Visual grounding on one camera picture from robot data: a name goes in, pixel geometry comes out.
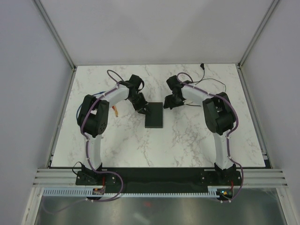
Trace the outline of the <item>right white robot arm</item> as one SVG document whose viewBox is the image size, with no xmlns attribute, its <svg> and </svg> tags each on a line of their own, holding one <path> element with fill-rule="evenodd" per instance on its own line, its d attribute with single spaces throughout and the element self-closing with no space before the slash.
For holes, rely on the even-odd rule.
<svg viewBox="0 0 300 225">
<path fill-rule="evenodd" d="M 214 179 L 225 185 L 236 172 L 236 165 L 230 155 L 229 135 L 238 126 L 236 111 L 228 96 L 221 92 L 212 94 L 191 84 L 168 84 L 172 94 L 165 97 L 164 108 L 173 109 L 192 101 L 202 106 L 205 124 L 213 134 L 216 150 Z"/>
</svg>

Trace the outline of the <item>black network switch box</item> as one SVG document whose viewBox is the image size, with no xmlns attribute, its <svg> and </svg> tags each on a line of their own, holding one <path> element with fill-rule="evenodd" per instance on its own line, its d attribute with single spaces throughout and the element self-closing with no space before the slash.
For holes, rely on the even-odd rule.
<svg viewBox="0 0 300 225">
<path fill-rule="evenodd" d="M 150 113 L 145 116 L 145 128 L 163 128 L 163 103 L 150 102 Z"/>
</svg>

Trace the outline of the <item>aluminium frame rail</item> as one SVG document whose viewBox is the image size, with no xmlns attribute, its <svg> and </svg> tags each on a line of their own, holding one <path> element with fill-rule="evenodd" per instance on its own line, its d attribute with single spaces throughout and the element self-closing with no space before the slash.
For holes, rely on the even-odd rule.
<svg viewBox="0 0 300 225">
<path fill-rule="evenodd" d="M 73 187 L 76 185 L 75 169 L 38 169 L 33 185 L 38 187 Z M 287 186 L 285 176 L 280 169 L 237 169 L 241 174 L 241 184 L 244 187 L 281 187 Z"/>
</svg>

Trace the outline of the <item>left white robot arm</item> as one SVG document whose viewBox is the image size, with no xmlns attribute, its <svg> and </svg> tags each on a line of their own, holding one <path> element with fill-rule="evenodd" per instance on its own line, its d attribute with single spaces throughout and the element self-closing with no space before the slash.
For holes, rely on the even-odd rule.
<svg viewBox="0 0 300 225">
<path fill-rule="evenodd" d="M 144 81 L 133 75 L 128 81 L 119 81 L 112 89 L 99 97 L 86 95 L 77 116 L 77 124 L 85 138 L 85 156 L 87 165 L 81 163 L 81 170 L 76 174 L 76 185 L 99 185 L 105 181 L 106 174 L 116 172 L 103 171 L 101 160 L 102 134 L 108 125 L 109 110 L 118 102 L 129 100 L 134 110 L 146 118 L 153 115 L 150 104 L 146 101 L 142 89 Z"/>
</svg>

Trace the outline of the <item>right aluminium corner post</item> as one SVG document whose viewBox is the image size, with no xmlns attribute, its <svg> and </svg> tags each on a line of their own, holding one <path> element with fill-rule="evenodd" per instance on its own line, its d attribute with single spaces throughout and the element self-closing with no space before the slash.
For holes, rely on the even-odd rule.
<svg viewBox="0 0 300 225">
<path fill-rule="evenodd" d="M 269 5 L 267 11 L 265 12 L 262 20 L 260 21 L 257 29 L 254 32 L 254 35 L 252 36 L 249 44 L 247 45 L 247 48 L 245 52 L 243 53 L 240 61 L 236 64 L 237 69 L 241 70 L 242 66 L 245 64 L 247 58 L 249 57 L 252 49 L 254 48 L 255 44 L 257 43 L 259 37 L 263 33 L 264 29 L 266 28 L 269 20 L 273 16 L 274 12 L 276 11 L 277 7 L 279 6 L 281 0 L 272 0 L 271 4 Z"/>
</svg>

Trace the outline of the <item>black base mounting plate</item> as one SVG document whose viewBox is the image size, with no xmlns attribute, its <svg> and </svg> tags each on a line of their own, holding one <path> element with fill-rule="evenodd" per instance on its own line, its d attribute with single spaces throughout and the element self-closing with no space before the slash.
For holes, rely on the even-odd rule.
<svg viewBox="0 0 300 225">
<path fill-rule="evenodd" d="M 221 182 L 214 168 L 104 167 L 103 171 L 117 173 L 116 176 L 106 174 L 105 181 L 98 185 L 104 185 L 109 193 L 191 193 L 207 191 L 209 186 L 237 187 L 241 184 L 241 174 L 238 170 L 229 180 Z"/>
</svg>

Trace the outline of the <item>aluminium corner post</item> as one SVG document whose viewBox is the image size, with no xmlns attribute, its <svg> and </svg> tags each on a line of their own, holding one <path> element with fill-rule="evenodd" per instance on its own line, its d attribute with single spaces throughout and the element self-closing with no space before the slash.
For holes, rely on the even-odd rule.
<svg viewBox="0 0 300 225">
<path fill-rule="evenodd" d="M 267 11 L 265 12 L 262 20 L 260 21 L 257 29 L 254 32 L 254 35 L 252 36 L 249 44 L 247 45 L 247 48 L 245 52 L 243 53 L 240 61 L 236 64 L 237 69 L 241 70 L 242 66 L 245 64 L 247 58 L 249 57 L 252 49 L 254 48 L 255 44 L 257 43 L 259 37 L 263 33 L 264 29 L 266 28 L 269 20 L 273 16 L 274 12 L 276 11 L 277 7 L 279 6 L 281 0 L 272 0 L 271 4 L 269 5 Z"/>
<path fill-rule="evenodd" d="M 76 65 L 74 63 L 74 61 L 72 60 L 70 54 L 68 53 L 61 37 L 59 36 L 57 29 L 55 28 L 49 14 L 47 13 L 43 3 L 41 0 L 33 0 L 33 3 L 35 5 L 35 7 L 37 8 L 37 10 L 39 11 L 39 14 L 41 15 L 43 21 L 45 22 L 50 34 L 52 35 L 52 37 L 54 38 L 54 41 L 56 42 L 56 44 L 58 45 L 61 53 L 64 55 L 64 58 L 67 60 L 69 66 L 71 67 L 71 69 L 73 71 L 76 70 Z"/>
</svg>

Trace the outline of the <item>left aluminium corner post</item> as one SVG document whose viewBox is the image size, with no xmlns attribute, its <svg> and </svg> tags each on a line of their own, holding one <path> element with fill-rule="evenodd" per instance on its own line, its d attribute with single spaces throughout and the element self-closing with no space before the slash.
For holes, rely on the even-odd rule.
<svg viewBox="0 0 300 225">
<path fill-rule="evenodd" d="M 52 37 L 54 38 L 54 41 L 56 42 L 56 44 L 58 45 L 61 53 L 64 55 L 64 58 L 67 60 L 69 66 L 71 67 L 71 69 L 73 71 L 76 70 L 76 65 L 74 63 L 74 61 L 72 60 L 70 54 L 68 53 L 61 37 L 59 36 L 57 29 L 55 28 L 49 14 L 47 13 L 43 3 L 41 0 L 33 0 L 33 3 L 35 5 L 35 7 L 37 8 L 37 10 L 39 11 L 39 14 L 41 15 L 43 21 L 45 22 L 50 34 L 52 35 Z"/>
</svg>

